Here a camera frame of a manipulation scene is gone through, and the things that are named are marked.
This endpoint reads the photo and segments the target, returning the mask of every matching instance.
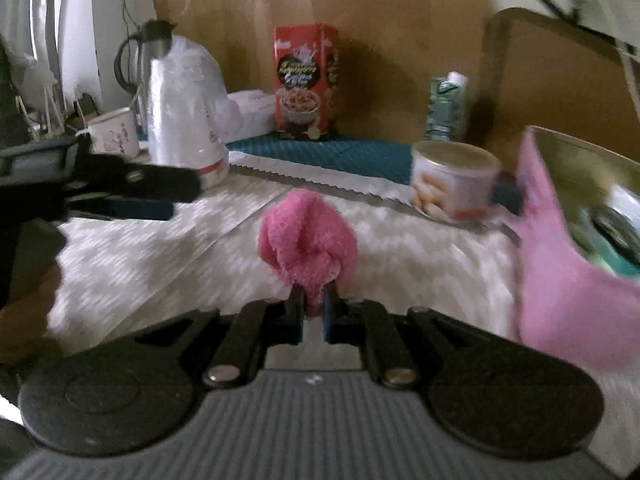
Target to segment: red cereal box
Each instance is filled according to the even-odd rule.
[[[328,25],[276,27],[276,120],[282,139],[323,140],[335,129],[338,31]]]

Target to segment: brown paper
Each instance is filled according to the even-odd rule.
[[[341,133],[424,137],[429,78],[474,81],[487,0],[155,0],[159,18],[203,44],[229,91],[273,91],[273,27],[327,23],[340,33]]]

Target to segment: white plastic bag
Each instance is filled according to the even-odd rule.
[[[237,130],[241,117],[204,47],[174,36],[169,54],[152,61],[147,112],[153,163],[198,170],[205,188],[226,177],[221,137]]]

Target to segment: pink cloth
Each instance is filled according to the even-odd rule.
[[[601,370],[637,361],[640,286],[590,264],[575,249],[532,130],[522,141],[518,182],[526,194],[513,226],[522,239],[522,342]]]
[[[258,254],[287,285],[304,287],[312,317],[320,313],[322,287],[336,280],[340,290],[353,275],[358,240],[320,195],[297,189],[262,218]]]

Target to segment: white mug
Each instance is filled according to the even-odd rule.
[[[134,159],[140,153],[136,120],[131,108],[120,108],[87,124],[96,153],[117,153]]]

